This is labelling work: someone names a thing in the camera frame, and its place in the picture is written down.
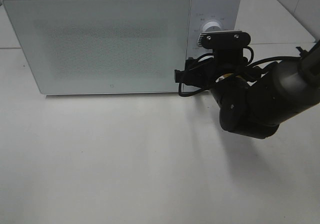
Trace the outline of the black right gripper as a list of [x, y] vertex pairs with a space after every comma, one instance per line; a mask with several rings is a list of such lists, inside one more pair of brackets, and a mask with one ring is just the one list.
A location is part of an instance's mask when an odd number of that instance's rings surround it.
[[192, 60], [183, 71], [175, 69], [174, 81], [192, 84], [197, 88], [209, 87], [220, 76], [235, 73], [238, 68], [249, 65], [253, 60], [252, 55], [252, 48], [214, 50], [213, 57], [203, 61]]

